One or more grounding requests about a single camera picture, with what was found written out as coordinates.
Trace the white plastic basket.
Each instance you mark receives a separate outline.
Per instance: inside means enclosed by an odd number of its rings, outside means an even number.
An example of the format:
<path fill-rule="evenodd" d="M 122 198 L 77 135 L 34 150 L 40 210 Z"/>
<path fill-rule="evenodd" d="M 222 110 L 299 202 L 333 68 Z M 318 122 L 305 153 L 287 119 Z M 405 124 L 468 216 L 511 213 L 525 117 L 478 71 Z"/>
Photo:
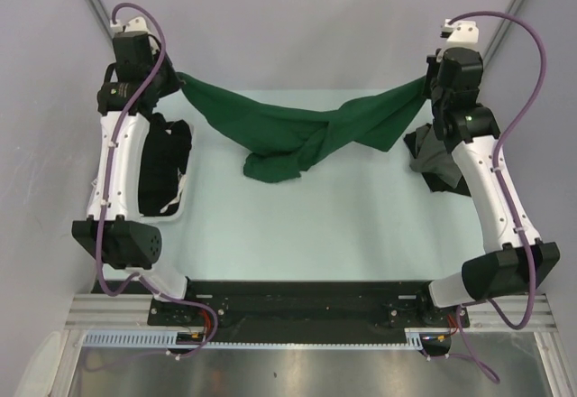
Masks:
<path fill-rule="evenodd" d="M 106 202 L 108 221 L 124 217 L 156 224 L 179 218 L 188 194 L 194 126 L 183 120 L 151 123 L 141 115 L 126 117 L 115 140 L 110 180 L 105 185 L 116 120 L 115 115 L 101 120 L 100 163 L 87 215 L 98 219 L 101 204 Z"/>

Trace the green t shirt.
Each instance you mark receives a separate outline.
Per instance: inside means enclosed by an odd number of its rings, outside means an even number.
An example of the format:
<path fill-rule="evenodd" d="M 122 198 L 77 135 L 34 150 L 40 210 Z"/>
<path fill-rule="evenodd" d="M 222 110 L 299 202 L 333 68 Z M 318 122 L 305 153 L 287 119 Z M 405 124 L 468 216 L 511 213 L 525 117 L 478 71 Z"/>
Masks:
<path fill-rule="evenodd" d="M 220 134 L 249 151 L 243 174 L 265 183 L 300 178 L 349 143 L 389 151 L 426 99 L 417 78 L 329 111 L 265 104 L 178 74 L 188 102 Z"/>

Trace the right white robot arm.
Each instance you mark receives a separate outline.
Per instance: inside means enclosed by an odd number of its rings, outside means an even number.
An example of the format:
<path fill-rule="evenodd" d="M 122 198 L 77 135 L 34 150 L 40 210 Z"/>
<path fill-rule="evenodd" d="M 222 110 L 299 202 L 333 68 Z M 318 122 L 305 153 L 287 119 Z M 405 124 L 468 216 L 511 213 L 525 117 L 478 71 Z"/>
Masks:
<path fill-rule="evenodd" d="M 499 149 L 499 127 L 478 103 L 481 55 L 457 47 L 428 57 L 425 95 L 430 99 L 436 137 L 461 171 L 481 224 L 483 255 L 459 272 L 429 283 L 416 303 L 417 318 L 436 326 L 449 307 L 502 296 L 533 294 L 560 259 L 523 209 Z"/>

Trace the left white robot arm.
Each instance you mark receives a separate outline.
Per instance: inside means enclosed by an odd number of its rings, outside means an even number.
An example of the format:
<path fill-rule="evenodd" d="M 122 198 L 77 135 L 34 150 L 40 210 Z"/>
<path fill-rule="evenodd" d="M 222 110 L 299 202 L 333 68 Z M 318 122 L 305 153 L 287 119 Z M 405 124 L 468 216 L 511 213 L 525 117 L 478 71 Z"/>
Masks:
<path fill-rule="evenodd" d="M 194 127 L 169 120 L 155 108 L 179 91 L 162 43 L 148 30 L 123 30 L 113 38 L 114 63 L 97 93 L 102 147 L 87 215 L 72 224 L 73 238 L 96 260 L 98 280 L 109 266 L 171 297 L 167 312 L 193 322 L 198 301 L 187 279 L 162 258 L 158 227 L 180 217 L 187 195 Z"/>

